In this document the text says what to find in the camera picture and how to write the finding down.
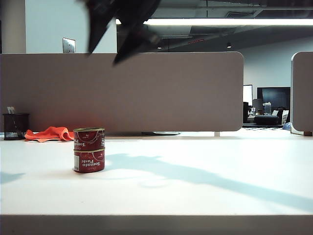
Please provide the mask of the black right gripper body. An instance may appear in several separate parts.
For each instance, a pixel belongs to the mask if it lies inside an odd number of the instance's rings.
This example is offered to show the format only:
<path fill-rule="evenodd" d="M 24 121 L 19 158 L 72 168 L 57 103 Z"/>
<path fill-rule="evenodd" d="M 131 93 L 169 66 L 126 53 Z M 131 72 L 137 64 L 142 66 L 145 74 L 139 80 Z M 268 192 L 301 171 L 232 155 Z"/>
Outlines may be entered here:
<path fill-rule="evenodd" d="M 159 0 L 84 0 L 92 23 L 107 25 L 117 18 L 127 25 L 142 24 L 158 8 Z"/>

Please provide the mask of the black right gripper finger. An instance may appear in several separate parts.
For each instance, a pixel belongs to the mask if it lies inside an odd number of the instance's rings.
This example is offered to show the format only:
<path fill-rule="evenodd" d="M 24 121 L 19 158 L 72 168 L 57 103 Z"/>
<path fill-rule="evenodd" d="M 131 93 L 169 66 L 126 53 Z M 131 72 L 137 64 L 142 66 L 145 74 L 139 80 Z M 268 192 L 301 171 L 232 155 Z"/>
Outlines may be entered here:
<path fill-rule="evenodd" d="M 97 47 L 114 15 L 115 12 L 112 10 L 100 11 L 97 9 L 89 9 L 89 54 L 93 53 Z"/>
<path fill-rule="evenodd" d="M 134 24 L 121 23 L 127 36 L 117 52 L 112 65 L 117 66 L 137 53 L 148 52 L 160 42 L 160 36 L 145 26 L 144 22 Z"/>

